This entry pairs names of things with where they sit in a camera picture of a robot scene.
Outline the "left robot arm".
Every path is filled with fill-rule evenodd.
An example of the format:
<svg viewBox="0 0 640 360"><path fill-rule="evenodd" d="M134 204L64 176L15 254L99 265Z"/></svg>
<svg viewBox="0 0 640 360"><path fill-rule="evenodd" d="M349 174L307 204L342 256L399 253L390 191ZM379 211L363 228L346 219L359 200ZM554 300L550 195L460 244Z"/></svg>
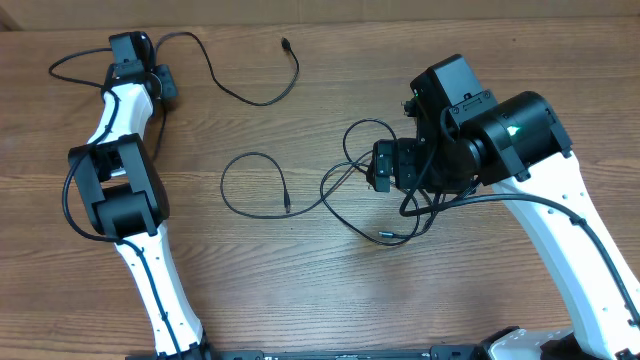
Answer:
<svg viewBox="0 0 640 360"><path fill-rule="evenodd" d="M143 143L157 106L176 96L144 32L109 38L114 56L101 87L104 111L95 133L70 150L64 185L77 186L95 232L129 268L154 333L157 359L212 359L172 259L168 196Z"/></svg>

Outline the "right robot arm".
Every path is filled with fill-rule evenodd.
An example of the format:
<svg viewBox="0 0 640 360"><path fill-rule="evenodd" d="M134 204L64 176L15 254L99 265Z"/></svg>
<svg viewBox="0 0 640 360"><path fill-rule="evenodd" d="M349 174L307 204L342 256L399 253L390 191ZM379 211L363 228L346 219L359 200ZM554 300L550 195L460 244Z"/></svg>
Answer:
<svg viewBox="0 0 640 360"><path fill-rule="evenodd" d="M380 140L366 171L370 185L413 196L442 195L403 216L436 215L480 202L492 188L541 257L571 324L557 331L512 326L474 345L441 345L431 359L635 359L639 282L583 181L571 139L545 98L525 91L498 101L455 54L411 82L405 113L412 138Z"/></svg>

